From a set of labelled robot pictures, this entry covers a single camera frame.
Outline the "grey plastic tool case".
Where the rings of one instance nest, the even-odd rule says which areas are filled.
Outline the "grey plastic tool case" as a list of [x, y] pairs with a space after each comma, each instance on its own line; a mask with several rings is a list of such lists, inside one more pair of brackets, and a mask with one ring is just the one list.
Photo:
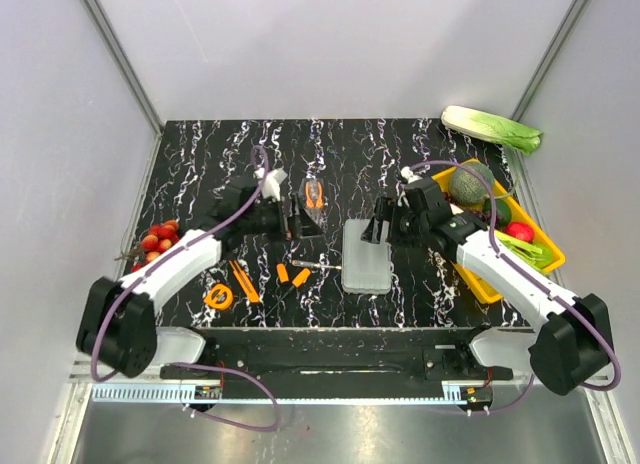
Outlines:
[[343, 226], [341, 285], [349, 294], [383, 295], [391, 290], [391, 247], [361, 239], [368, 223], [347, 219]]

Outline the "yellow plastic bin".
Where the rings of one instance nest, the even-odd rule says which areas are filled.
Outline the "yellow plastic bin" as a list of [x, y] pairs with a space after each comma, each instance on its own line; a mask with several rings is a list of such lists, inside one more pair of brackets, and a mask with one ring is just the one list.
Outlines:
[[463, 279], [482, 303], [493, 303], [501, 298], [512, 305], [532, 306], [540, 299], [546, 299], [552, 292], [548, 275], [566, 262], [565, 254], [541, 229], [533, 218], [520, 206], [516, 199], [506, 195], [504, 187], [496, 182], [493, 188], [465, 166], [466, 163], [477, 162], [474, 159], [462, 164], [447, 161], [449, 167], [433, 176], [433, 179], [444, 191], [449, 191], [449, 180], [456, 168], [461, 168], [475, 175], [488, 192], [488, 198], [494, 204], [496, 199], [503, 199], [510, 207], [512, 221], [520, 221], [530, 225], [535, 231], [533, 243], [543, 244], [551, 249], [554, 262], [541, 273], [529, 266], [504, 246], [496, 237], [497, 227], [478, 230], [464, 238], [464, 243], [455, 251], [456, 266]]

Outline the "toy green avocado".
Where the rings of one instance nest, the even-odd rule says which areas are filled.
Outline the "toy green avocado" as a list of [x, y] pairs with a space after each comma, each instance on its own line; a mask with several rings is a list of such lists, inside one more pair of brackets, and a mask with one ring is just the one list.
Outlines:
[[512, 212], [509, 205], [503, 199], [496, 199], [495, 203], [491, 202], [490, 199], [486, 199], [483, 203], [482, 213], [487, 223], [491, 220], [491, 213], [495, 211], [496, 214], [496, 227], [504, 228], [506, 227], [512, 220]]

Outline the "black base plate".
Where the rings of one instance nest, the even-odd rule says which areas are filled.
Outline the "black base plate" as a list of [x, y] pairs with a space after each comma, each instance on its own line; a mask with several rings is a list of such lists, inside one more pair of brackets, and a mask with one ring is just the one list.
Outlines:
[[509, 380], [471, 356], [470, 328], [212, 328], [200, 362], [265, 377], [364, 371], [426, 380]]

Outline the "toy cantaloupe melon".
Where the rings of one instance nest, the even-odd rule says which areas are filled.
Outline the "toy cantaloupe melon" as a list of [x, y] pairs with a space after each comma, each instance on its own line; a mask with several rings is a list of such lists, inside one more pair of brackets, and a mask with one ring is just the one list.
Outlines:
[[[480, 162], [469, 162], [465, 166], [480, 175], [489, 187], [493, 188], [495, 177], [489, 167]], [[449, 194], [454, 202], [461, 206], [477, 206], [488, 198], [488, 192], [481, 181], [461, 168], [456, 168], [451, 175]]]

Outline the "short orange screwdriver handle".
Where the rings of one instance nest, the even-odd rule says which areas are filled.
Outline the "short orange screwdriver handle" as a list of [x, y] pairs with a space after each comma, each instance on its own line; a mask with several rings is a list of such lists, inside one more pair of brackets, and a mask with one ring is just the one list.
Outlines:
[[276, 273], [280, 283], [284, 284], [290, 281], [289, 273], [284, 263], [276, 265]]

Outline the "toy green leafy vegetable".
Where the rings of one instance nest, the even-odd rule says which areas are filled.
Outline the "toy green leafy vegetable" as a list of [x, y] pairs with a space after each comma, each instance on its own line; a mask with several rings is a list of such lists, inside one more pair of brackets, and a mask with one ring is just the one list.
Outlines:
[[528, 243], [500, 231], [495, 235], [516, 256], [541, 273], [554, 262], [551, 249], [543, 244]]

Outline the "toy red apple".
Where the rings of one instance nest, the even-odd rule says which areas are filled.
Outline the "toy red apple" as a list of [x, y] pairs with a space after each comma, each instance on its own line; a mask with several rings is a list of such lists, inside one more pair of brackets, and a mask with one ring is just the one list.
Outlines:
[[535, 239], [534, 229], [524, 222], [512, 221], [506, 226], [505, 231], [507, 235], [527, 243], [533, 243]]

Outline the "orange handled screwdriver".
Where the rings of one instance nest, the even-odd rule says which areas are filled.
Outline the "orange handled screwdriver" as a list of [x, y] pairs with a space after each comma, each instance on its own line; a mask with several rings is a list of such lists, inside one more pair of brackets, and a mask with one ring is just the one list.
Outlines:
[[328, 270], [342, 269], [340, 265], [314, 263], [314, 262], [301, 261], [301, 260], [292, 260], [291, 264], [294, 267], [301, 268], [301, 271], [292, 280], [292, 285], [296, 288], [300, 287], [308, 280], [309, 276], [311, 275], [311, 272], [314, 269], [328, 269]]

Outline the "toy lychee bunch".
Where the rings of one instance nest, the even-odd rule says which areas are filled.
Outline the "toy lychee bunch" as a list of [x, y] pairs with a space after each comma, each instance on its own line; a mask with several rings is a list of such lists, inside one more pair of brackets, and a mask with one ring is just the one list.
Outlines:
[[169, 251], [180, 237], [180, 224], [177, 220], [154, 224], [137, 243], [129, 250], [122, 251], [115, 260], [130, 264], [130, 270], [137, 272]]

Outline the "toy napa cabbage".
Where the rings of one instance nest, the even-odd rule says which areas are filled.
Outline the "toy napa cabbage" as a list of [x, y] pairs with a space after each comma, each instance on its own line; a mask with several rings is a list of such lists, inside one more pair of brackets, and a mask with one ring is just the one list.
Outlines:
[[532, 154], [541, 144], [542, 132], [514, 120], [456, 105], [447, 106], [442, 123], [464, 135]]

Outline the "orange handled pliers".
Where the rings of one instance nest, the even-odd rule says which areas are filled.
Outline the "orange handled pliers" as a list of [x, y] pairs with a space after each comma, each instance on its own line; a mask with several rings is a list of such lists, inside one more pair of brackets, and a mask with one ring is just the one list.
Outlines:
[[321, 179], [306, 178], [299, 191], [300, 199], [309, 217], [321, 226], [325, 208], [324, 184]]

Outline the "orange utility knife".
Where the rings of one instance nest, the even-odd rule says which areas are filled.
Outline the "orange utility knife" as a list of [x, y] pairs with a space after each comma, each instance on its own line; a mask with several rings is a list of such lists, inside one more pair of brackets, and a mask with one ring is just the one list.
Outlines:
[[242, 268], [236, 260], [231, 260], [230, 265], [232, 268], [232, 272], [238, 281], [241, 289], [245, 293], [246, 297], [249, 299], [251, 304], [258, 304], [261, 302], [261, 298], [256, 288], [254, 287], [249, 275]]

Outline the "orange tape measure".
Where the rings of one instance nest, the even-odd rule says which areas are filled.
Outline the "orange tape measure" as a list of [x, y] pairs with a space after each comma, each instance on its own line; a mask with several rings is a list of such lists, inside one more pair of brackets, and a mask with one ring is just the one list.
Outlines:
[[211, 309], [223, 311], [231, 307], [233, 293], [225, 284], [217, 283], [204, 297], [203, 302]]

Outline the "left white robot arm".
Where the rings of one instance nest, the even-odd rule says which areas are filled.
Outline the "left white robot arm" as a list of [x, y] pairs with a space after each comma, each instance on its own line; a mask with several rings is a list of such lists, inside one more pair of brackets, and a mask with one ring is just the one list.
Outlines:
[[321, 235], [321, 227], [298, 197], [290, 199], [291, 210], [285, 212], [279, 183], [235, 178], [212, 209], [168, 251], [117, 281], [96, 280], [76, 337], [77, 349], [91, 358], [92, 378], [109, 380], [99, 373], [99, 365], [128, 378], [151, 365], [182, 365], [196, 379], [212, 375], [217, 356], [206, 348], [206, 338], [187, 328], [160, 329], [156, 316], [175, 294], [230, 256], [247, 236], [265, 235], [279, 242]]

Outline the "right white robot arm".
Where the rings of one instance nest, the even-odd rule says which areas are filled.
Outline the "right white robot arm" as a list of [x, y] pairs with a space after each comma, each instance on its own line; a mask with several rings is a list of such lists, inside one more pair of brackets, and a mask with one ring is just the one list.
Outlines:
[[378, 198], [361, 238], [440, 253], [488, 282], [529, 323], [528, 332], [475, 332], [454, 357], [466, 379], [478, 379], [490, 367], [509, 368], [531, 372], [553, 393], [566, 395], [617, 363], [601, 298], [579, 297], [533, 270], [471, 212], [454, 210], [431, 178], [407, 184], [397, 199]]

